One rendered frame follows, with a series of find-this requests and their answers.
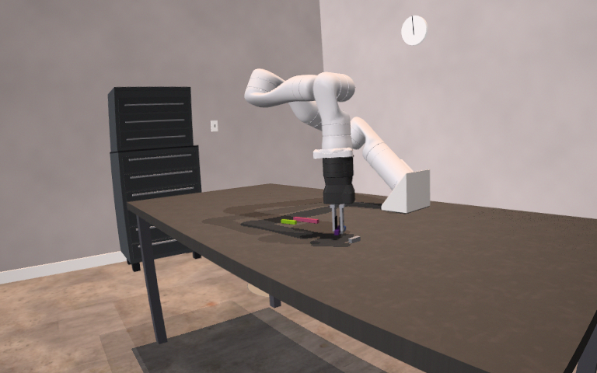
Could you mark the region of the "pink rod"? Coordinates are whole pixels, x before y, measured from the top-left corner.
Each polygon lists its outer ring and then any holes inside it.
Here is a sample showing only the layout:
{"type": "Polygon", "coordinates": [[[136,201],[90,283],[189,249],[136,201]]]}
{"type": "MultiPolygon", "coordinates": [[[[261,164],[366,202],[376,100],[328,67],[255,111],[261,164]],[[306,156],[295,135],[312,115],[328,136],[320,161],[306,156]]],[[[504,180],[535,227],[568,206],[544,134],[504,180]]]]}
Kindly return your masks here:
{"type": "Polygon", "coordinates": [[[296,221],[304,221],[304,222],[310,222],[310,223],[319,223],[319,219],[313,219],[313,218],[300,218],[300,217],[293,217],[293,220],[296,221]]]}

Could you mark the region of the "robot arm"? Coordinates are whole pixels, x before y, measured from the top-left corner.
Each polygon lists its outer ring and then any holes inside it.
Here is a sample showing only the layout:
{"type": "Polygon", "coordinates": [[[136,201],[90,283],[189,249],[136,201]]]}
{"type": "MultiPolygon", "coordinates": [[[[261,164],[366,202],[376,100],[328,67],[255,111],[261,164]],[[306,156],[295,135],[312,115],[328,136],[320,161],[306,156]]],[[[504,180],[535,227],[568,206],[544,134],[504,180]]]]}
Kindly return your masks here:
{"type": "Polygon", "coordinates": [[[338,102],[349,100],[354,91],[354,82],[347,75],[323,72],[319,75],[299,75],[285,81],[269,71],[255,69],[244,98],[258,107],[288,103],[301,122],[322,131],[323,136],[351,135],[353,149],[365,144],[362,151],[364,159],[394,190],[405,173],[413,170],[364,120],[360,117],[350,120],[349,114],[340,109],[338,102]]]}

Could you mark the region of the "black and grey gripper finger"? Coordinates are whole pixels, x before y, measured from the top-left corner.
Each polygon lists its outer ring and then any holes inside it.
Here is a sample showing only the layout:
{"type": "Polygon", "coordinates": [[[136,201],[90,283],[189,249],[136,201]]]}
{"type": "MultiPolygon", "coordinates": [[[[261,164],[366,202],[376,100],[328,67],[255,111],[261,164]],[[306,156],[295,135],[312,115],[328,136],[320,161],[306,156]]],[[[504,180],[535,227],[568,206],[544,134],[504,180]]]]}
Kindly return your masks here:
{"type": "Polygon", "coordinates": [[[340,217],[339,217],[339,222],[340,222],[340,232],[342,232],[344,230],[344,207],[346,207],[347,204],[340,204],[339,208],[340,208],[340,217]]]}
{"type": "Polygon", "coordinates": [[[332,220],[333,220],[333,232],[337,228],[337,213],[336,213],[336,206],[338,204],[331,204],[330,208],[332,208],[332,220]]]}

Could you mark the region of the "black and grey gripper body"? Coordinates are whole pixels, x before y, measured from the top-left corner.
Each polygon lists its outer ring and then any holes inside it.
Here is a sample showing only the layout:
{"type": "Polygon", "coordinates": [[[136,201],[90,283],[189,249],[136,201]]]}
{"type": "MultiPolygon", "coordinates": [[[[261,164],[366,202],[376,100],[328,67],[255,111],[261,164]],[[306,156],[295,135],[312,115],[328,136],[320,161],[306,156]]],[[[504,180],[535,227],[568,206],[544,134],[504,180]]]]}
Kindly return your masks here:
{"type": "Polygon", "coordinates": [[[324,204],[355,202],[353,157],[351,135],[323,136],[322,149],[313,152],[314,159],[323,159],[324,204]]]}

